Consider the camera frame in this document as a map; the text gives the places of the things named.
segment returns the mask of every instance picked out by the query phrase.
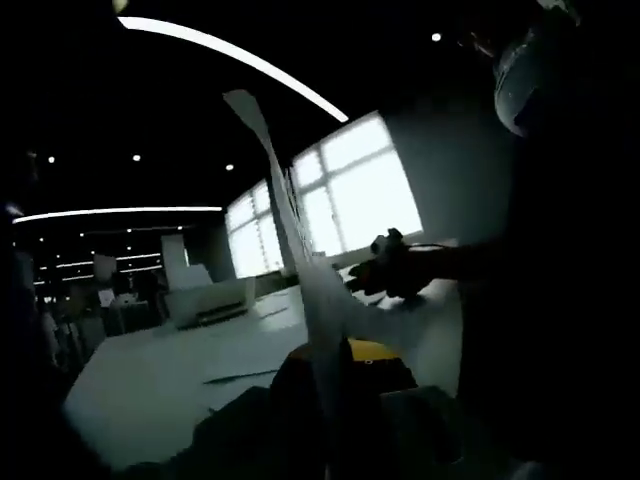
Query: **window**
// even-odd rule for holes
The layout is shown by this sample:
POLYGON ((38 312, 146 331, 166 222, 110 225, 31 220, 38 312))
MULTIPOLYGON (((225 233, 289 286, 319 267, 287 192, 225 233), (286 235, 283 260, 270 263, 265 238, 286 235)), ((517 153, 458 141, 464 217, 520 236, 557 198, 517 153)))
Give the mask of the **window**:
POLYGON ((422 230, 409 182, 386 125, 375 113, 305 151, 294 182, 313 250, 357 250, 395 227, 422 230))
POLYGON ((282 267, 266 181, 236 200, 229 207, 225 220, 231 259, 238 278, 255 277, 282 267))

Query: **table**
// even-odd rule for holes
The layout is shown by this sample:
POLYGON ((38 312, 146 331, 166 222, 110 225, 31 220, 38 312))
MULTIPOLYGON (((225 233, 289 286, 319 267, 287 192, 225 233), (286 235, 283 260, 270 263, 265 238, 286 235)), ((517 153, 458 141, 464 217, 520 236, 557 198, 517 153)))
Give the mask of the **table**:
MULTIPOLYGON (((425 321, 407 324, 406 350, 398 352, 420 385, 455 395, 462 317, 452 282, 424 292, 425 321)), ((397 300, 384 299, 393 309, 397 300)), ((258 299, 255 307, 224 323, 177 331, 170 324, 108 338, 67 397, 64 410, 88 446, 114 470, 160 462, 187 448, 193 428, 210 408, 220 408, 252 385, 268 386, 273 373, 221 385, 205 382, 278 368, 307 341, 299 287, 258 299)))

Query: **white desk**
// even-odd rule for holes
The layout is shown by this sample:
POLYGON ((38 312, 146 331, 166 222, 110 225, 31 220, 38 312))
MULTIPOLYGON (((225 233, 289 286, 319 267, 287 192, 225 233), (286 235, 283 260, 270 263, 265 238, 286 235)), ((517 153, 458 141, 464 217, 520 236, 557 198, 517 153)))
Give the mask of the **white desk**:
MULTIPOLYGON (((444 296, 439 288, 426 293, 434 299, 428 321, 398 328, 407 330, 410 345, 403 356, 418 383, 455 394, 460 305, 450 287, 445 285, 444 296)), ((65 411, 87 444, 116 470, 167 460, 190 445, 193 428, 208 416, 209 407, 222 407, 251 385, 269 385, 273 374, 222 385, 204 382, 278 368, 307 341, 303 319, 294 287, 258 300, 254 311, 221 324, 187 331, 164 325, 109 338, 80 374, 65 411)))

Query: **wall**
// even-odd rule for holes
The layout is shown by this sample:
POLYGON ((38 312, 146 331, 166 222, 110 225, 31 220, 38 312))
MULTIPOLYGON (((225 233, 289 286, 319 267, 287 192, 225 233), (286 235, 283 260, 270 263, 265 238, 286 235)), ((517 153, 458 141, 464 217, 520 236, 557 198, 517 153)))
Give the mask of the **wall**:
POLYGON ((477 95, 433 92, 381 111, 405 169, 425 241, 460 244, 505 228, 514 137, 477 95))
POLYGON ((209 272, 211 281, 223 282, 236 278, 222 215, 221 219, 215 220, 214 223, 187 230, 185 246, 189 263, 203 264, 209 272))

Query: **black ceiling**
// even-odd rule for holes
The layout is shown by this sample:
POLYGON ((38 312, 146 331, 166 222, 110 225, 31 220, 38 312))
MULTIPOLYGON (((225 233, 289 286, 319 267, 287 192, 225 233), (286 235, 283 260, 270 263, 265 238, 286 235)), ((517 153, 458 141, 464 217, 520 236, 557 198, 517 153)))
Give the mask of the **black ceiling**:
MULTIPOLYGON (((355 119, 428 91, 434 82, 477 81, 465 70, 473 52, 454 40, 456 4, 440 3, 447 2, 131 0, 122 15, 165 20, 231 42, 355 119), (431 42, 436 31, 443 34, 439 43, 431 42)), ((267 166, 256 139, 222 100, 232 89, 244 88, 258 99, 283 163, 341 126, 236 60, 182 40, 126 30, 109 0, 48 2, 14 18, 16 43, 24 46, 11 64, 17 79, 15 151, 37 153, 38 181, 19 195, 27 214, 227 206, 264 178, 267 166), (142 160, 133 162, 134 154, 142 160), (49 156, 55 163, 48 163, 49 156), (232 172, 225 170, 228 163, 235 165, 232 172)), ((485 75, 490 79, 490 69, 485 75)), ((18 234, 42 249, 41 235, 68 232, 68 245, 75 248, 80 231, 175 227, 205 217, 113 218, 100 228, 85 217, 25 223, 18 234)), ((41 256, 51 257, 64 242, 60 237, 41 256)))

